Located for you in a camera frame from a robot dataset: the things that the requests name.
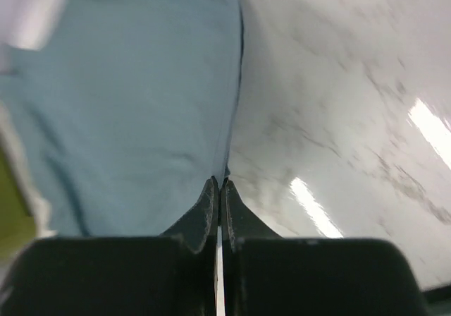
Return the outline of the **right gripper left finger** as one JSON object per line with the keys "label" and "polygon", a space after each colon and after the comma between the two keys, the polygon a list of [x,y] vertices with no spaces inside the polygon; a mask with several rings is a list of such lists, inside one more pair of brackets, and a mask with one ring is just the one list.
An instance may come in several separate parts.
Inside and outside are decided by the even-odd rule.
{"label": "right gripper left finger", "polygon": [[215,315],[218,184],[158,236],[45,238],[13,261],[2,315]]}

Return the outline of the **blue-grey t-shirt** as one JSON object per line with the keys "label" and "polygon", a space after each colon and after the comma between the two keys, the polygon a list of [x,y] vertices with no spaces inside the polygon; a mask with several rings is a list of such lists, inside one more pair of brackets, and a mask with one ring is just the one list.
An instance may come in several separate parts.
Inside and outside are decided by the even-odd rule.
{"label": "blue-grey t-shirt", "polygon": [[1,144],[40,238],[153,236],[227,174],[240,0],[1,0]]}

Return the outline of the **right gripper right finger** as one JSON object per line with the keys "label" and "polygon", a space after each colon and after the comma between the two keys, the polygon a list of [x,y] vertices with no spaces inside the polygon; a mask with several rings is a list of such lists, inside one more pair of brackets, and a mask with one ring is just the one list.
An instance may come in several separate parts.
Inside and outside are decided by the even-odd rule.
{"label": "right gripper right finger", "polygon": [[283,238],[221,189],[227,315],[427,315],[404,255],[374,238]]}

